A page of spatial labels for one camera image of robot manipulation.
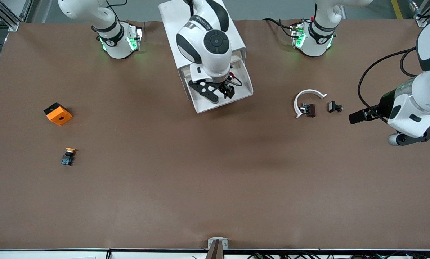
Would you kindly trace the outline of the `white drawer cabinet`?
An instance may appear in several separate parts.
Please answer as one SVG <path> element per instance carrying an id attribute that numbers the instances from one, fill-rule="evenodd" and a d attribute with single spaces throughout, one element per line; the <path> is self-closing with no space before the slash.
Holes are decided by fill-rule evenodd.
<path id="1" fill-rule="evenodd" d="M 176 43 L 177 32 L 184 27 L 184 25 L 190 19 L 190 7 L 184 3 L 184 0 L 171 0 L 168 2 L 161 3 L 159 5 L 159 11 L 161 14 L 164 28 L 169 40 L 170 48 L 173 54 L 173 58 L 177 67 L 177 70 L 184 65 L 190 64 L 190 61 L 186 59 L 179 51 Z M 230 44 L 232 45 L 232 51 L 240 50 L 242 52 L 242 59 L 245 63 L 246 47 L 240 37 L 240 34 L 228 14 L 228 30 L 226 34 L 229 37 Z M 182 84 L 185 88 L 185 78 L 180 76 Z"/>

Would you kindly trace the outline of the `orange button box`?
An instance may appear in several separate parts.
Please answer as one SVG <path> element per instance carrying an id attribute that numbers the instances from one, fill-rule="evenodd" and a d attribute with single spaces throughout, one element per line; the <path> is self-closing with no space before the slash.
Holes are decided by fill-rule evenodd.
<path id="1" fill-rule="evenodd" d="M 72 114 L 58 102 L 44 109 L 45 116 L 52 123 L 62 126 L 72 119 Z"/>

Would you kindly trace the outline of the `yellow push button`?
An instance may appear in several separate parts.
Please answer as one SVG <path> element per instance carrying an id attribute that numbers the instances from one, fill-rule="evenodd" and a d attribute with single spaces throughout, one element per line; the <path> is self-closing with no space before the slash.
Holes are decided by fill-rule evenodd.
<path id="1" fill-rule="evenodd" d="M 60 164 L 71 166 L 75 160 L 76 152 L 77 152 L 76 149 L 71 149 L 71 148 L 67 147 L 65 149 L 65 153 L 64 153 L 64 155 L 60 161 Z"/>

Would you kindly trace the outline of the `aluminium frame profile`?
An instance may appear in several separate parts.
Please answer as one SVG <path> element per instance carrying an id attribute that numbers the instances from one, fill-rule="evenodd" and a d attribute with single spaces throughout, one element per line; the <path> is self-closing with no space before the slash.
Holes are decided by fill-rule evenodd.
<path id="1" fill-rule="evenodd" d="M 16 32 L 20 23 L 30 21 L 36 0 L 0 0 L 0 29 Z"/>
<path id="2" fill-rule="evenodd" d="M 425 27 L 430 22 L 430 0 L 408 0 L 408 3 L 418 27 Z"/>

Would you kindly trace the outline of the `grey metal table bracket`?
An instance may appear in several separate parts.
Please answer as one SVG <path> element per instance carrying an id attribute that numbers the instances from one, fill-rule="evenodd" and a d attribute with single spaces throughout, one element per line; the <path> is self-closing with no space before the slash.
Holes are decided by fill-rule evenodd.
<path id="1" fill-rule="evenodd" d="M 225 238 L 225 237 L 212 237 L 212 238 L 208 239 L 208 249 L 210 249 L 210 247 L 212 246 L 212 244 L 214 242 L 216 242 L 217 240 L 220 241 L 220 246 L 222 246 L 223 250 L 229 249 L 229 247 L 228 247 L 228 238 Z"/>

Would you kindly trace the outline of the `dark brown upright post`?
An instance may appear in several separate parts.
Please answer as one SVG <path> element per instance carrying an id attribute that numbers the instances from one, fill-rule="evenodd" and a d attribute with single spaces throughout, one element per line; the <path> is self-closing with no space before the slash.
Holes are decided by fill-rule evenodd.
<path id="1" fill-rule="evenodd" d="M 220 246 L 220 241 L 217 240 L 212 244 L 207 252 L 205 259 L 223 259 L 224 252 L 222 246 Z"/>

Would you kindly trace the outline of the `white table edge rail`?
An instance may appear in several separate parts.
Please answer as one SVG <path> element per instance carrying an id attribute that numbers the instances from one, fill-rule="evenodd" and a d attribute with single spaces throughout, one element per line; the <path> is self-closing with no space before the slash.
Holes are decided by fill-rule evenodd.
<path id="1" fill-rule="evenodd" d="M 0 249 L 0 259 L 205 259 L 208 249 Z M 223 259 L 430 259 L 427 249 L 227 249 Z"/>

